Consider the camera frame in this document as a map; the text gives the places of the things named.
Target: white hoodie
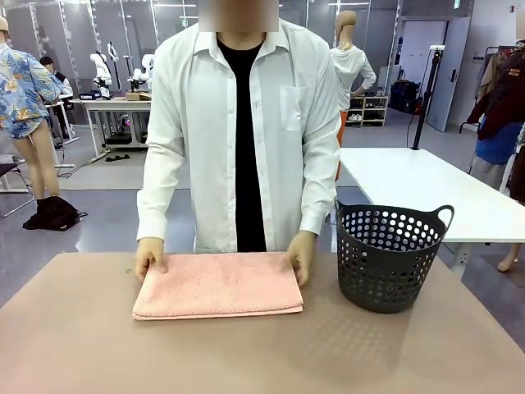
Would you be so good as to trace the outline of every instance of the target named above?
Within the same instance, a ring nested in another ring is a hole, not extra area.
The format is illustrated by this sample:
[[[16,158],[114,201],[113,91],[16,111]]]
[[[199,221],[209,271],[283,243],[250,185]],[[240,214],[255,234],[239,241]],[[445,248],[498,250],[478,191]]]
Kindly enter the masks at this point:
[[[355,45],[346,51],[333,48],[330,50],[330,53],[336,65],[336,73],[340,82],[340,92],[337,97],[339,109],[341,111],[348,111],[350,108],[352,85],[358,74],[361,73],[364,78],[363,89],[368,90],[376,82],[376,73],[372,69],[372,66],[370,66],[365,52]]]

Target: mannequin in white hoodie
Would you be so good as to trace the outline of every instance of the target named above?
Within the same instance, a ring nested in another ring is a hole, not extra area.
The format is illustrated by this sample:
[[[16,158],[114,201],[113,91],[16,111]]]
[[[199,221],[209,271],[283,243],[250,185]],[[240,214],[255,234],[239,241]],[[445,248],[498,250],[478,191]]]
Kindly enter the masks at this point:
[[[376,82],[376,73],[370,66],[367,55],[352,44],[352,36],[354,35],[357,19],[357,14],[353,11],[343,11],[337,16],[336,37],[339,41],[339,46],[330,51],[340,82],[340,92],[337,100],[342,123],[337,134],[339,145],[342,144],[343,134],[345,133],[345,122],[350,108],[350,99],[361,96],[365,90],[370,89]],[[352,85],[359,74],[363,76],[364,82],[353,92]]]

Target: basket handle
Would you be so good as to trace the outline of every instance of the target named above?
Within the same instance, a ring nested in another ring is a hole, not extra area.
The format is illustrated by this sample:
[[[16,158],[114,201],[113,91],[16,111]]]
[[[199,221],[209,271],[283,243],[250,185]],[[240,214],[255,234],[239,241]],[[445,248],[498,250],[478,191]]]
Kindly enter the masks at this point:
[[[440,207],[440,208],[436,209],[435,211],[431,212],[431,213],[434,213],[437,216],[437,218],[439,219],[440,213],[442,211],[445,211],[446,209],[448,209],[450,211],[450,213],[452,213],[452,215],[450,216],[450,222],[449,222],[449,225],[446,227],[445,234],[449,231],[450,225],[452,224],[452,220],[454,220],[454,213],[455,213],[454,207],[452,205],[443,205],[442,207]]]

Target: open door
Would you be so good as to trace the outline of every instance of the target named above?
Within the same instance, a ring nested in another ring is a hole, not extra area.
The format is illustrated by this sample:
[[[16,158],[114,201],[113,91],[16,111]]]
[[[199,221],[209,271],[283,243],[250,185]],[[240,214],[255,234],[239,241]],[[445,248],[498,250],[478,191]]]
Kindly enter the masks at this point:
[[[450,107],[458,82],[459,68],[467,44],[469,27],[470,18],[458,18],[450,21],[447,29],[446,47],[427,116],[427,123],[441,132],[445,131],[449,120]]]

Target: man's right hand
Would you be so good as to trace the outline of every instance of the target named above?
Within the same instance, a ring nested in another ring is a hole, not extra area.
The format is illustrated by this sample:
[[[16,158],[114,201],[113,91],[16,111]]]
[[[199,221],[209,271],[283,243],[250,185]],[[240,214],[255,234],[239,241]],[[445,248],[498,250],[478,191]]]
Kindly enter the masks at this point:
[[[143,238],[135,255],[135,275],[143,281],[151,264],[156,264],[162,272],[167,272],[164,261],[164,241],[160,238]]]

